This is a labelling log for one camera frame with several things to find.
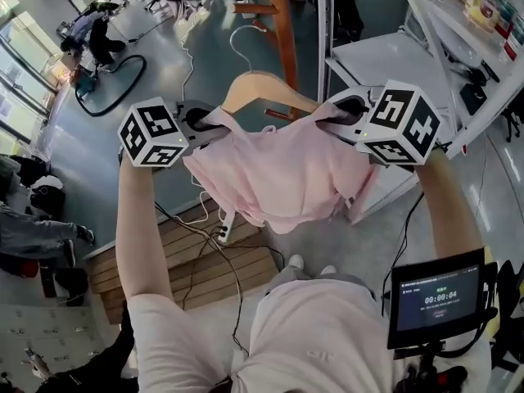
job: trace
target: forearm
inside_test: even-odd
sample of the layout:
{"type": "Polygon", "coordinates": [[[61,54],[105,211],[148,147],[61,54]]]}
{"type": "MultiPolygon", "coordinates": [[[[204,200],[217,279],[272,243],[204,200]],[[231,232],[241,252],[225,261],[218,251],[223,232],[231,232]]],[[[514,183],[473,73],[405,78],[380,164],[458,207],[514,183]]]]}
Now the forearm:
{"type": "Polygon", "coordinates": [[[436,254],[440,258],[484,246],[477,221],[442,150],[415,167],[431,216],[436,254]]]}
{"type": "Polygon", "coordinates": [[[154,204],[151,169],[135,168],[124,156],[120,167],[116,263],[127,299],[138,294],[173,298],[154,204]]]}

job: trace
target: white shelf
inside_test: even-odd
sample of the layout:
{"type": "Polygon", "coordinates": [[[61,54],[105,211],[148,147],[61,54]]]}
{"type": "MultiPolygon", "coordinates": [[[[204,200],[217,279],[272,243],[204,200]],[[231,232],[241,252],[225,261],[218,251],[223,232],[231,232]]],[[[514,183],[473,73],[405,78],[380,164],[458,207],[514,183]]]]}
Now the white shelf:
{"type": "Polygon", "coordinates": [[[463,14],[464,5],[460,0],[444,0],[443,2],[424,0],[424,2],[428,10],[471,45],[501,80],[507,75],[511,66],[506,66],[499,60],[504,40],[496,32],[488,35],[469,22],[463,14]]]}

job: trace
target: monitor screen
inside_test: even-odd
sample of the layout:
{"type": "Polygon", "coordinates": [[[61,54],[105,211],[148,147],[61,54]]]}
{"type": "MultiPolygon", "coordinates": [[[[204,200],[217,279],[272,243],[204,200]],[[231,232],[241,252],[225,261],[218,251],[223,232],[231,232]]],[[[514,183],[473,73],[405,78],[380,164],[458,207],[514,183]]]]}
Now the monitor screen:
{"type": "Polygon", "coordinates": [[[402,282],[397,331],[426,328],[474,314],[479,267],[402,282]]]}

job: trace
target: vacuum hose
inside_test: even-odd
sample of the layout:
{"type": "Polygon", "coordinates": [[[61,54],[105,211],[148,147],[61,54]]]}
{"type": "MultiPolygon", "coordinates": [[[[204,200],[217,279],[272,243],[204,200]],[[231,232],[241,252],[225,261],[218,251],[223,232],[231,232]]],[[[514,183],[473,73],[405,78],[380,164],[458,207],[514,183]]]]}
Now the vacuum hose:
{"type": "Polygon", "coordinates": [[[118,71],[120,69],[120,67],[126,62],[126,61],[129,61],[129,60],[132,60],[134,58],[138,58],[139,60],[142,61],[142,67],[140,68],[140,71],[138,72],[137,74],[137,77],[134,78],[133,82],[129,85],[129,87],[127,89],[125,89],[125,92],[122,93],[113,103],[111,103],[106,109],[104,109],[103,111],[100,111],[100,112],[91,112],[88,108],[85,107],[85,105],[82,103],[82,99],[80,98],[79,96],[79,93],[78,93],[78,89],[75,90],[75,96],[76,96],[76,100],[78,101],[78,103],[80,104],[80,106],[82,107],[82,109],[84,111],[86,111],[89,115],[91,116],[102,116],[102,115],[105,115],[107,114],[108,112],[111,112],[113,111],[113,109],[115,109],[123,100],[126,96],[129,95],[129,93],[131,92],[131,90],[133,90],[133,88],[137,85],[138,81],[140,80],[140,78],[142,77],[146,67],[147,67],[147,61],[146,59],[141,56],[141,55],[132,55],[132,56],[128,56],[127,58],[124,58],[117,66],[116,68],[114,68],[111,73],[115,73],[116,71],[118,71]]]}

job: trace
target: pink shirt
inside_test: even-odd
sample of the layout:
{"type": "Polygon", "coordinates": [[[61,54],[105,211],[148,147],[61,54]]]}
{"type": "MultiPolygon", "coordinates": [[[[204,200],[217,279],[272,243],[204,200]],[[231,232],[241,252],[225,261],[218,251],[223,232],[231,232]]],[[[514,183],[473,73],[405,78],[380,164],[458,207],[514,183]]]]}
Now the pink shirt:
{"type": "Polygon", "coordinates": [[[238,211],[255,226],[267,221],[274,232],[325,219],[345,201],[355,217],[375,177],[368,155],[325,133],[315,121],[341,115],[325,102],[312,115],[259,133],[244,131],[220,107],[206,122],[231,130],[196,149],[183,162],[228,213],[238,211]]]}

